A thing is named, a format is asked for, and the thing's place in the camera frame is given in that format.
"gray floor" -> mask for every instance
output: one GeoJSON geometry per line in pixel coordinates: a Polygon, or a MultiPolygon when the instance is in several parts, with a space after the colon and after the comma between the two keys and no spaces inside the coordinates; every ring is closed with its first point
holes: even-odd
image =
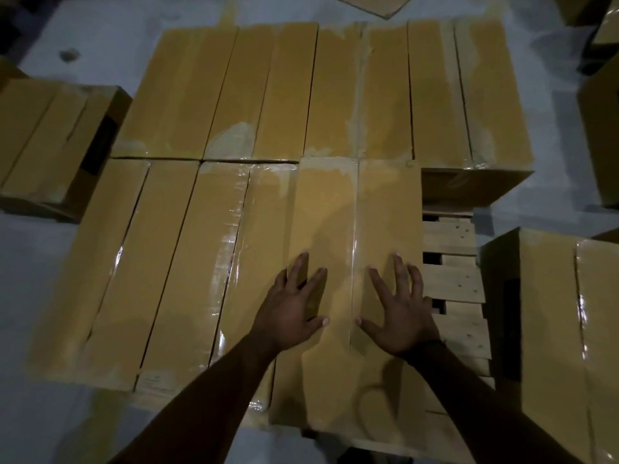
{"type": "MultiPolygon", "coordinates": [[[[161,32],[216,24],[222,8],[239,24],[373,20],[336,0],[65,0],[20,64],[33,76],[121,85],[134,94],[161,32]],[[60,50],[81,57],[63,63],[60,50]]],[[[478,244],[517,226],[592,236],[619,226],[600,208],[576,91],[588,28],[563,28],[552,0],[413,0],[394,20],[498,14],[505,21],[536,173],[491,209],[476,210],[478,244]]],[[[1,462],[104,461],[150,415],[85,387],[27,379],[22,361],[75,228],[0,215],[1,462]]],[[[333,462],[338,448],[293,433],[241,430],[228,463],[333,462]]]]}

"hand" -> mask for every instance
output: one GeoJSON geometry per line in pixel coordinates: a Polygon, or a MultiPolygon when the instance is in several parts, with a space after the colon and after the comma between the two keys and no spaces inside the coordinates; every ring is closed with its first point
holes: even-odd
{"type": "Polygon", "coordinates": [[[305,342],[321,327],[329,324],[329,318],[325,316],[316,316],[311,320],[305,318],[310,295],[327,277],[327,269],[319,268],[303,288],[297,288],[299,273],[303,265],[308,263],[309,257],[307,252],[297,257],[288,279],[286,269],[277,275],[251,328],[251,333],[266,343],[274,357],[283,350],[305,342]]]}
{"type": "Polygon", "coordinates": [[[423,279],[419,269],[412,264],[402,263],[402,257],[393,255],[396,273],[396,294],[391,294],[378,271],[370,267],[369,277],[385,310],[383,327],[362,317],[357,324],[369,337],[387,353],[401,356],[415,345],[440,340],[437,325],[432,319],[432,300],[423,297],[423,279]],[[413,280],[412,290],[408,288],[408,274],[413,280]]]}

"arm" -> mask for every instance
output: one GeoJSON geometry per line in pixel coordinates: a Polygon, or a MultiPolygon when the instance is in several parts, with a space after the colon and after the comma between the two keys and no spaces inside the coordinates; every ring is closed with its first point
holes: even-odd
{"type": "Polygon", "coordinates": [[[464,366],[441,342],[423,298],[418,268],[394,254],[396,294],[375,268],[369,275],[385,309],[383,327],[367,319],[357,323],[384,351],[399,356],[428,382],[451,416],[478,464],[527,462],[580,463],[521,411],[508,405],[490,386],[464,366]],[[409,288],[408,276],[412,279],[409,288]]]}
{"type": "Polygon", "coordinates": [[[295,281],[308,257],[305,252],[297,258],[289,279],[285,269],[279,273],[251,331],[181,391],[113,463],[225,461],[269,364],[329,324],[324,316],[305,318],[310,294],[327,276],[320,268],[299,290],[295,281]]]}

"wooden pallet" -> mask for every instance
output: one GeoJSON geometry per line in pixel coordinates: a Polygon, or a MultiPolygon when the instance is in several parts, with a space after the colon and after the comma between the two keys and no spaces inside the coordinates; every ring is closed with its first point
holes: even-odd
{"type": "MultiPolygon", "coordinates": [[[[494,387],[490,376],[490,335],[484,319],[482,275],[471,211],[424,208],[422,268],[424,292],[434,300],[434,318],[447,346],[494,387]]],[[[445,413],[426,386],[426,410],[445,413]]]]}

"forearm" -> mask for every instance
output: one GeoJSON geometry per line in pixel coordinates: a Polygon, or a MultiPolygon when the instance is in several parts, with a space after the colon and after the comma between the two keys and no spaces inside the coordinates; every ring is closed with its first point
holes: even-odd
{"type": "Polygon", "coordinates": [[[168,404],[113,462],[223,463],[249,402],[275,358],[245,336],[168,404]]]}
{"type": "Polygon", "coordinates": [[[454,421],[478,464],[536,460],[579,463],[444,345],[417,346],[406,360],[423,376],[454,421]]]}

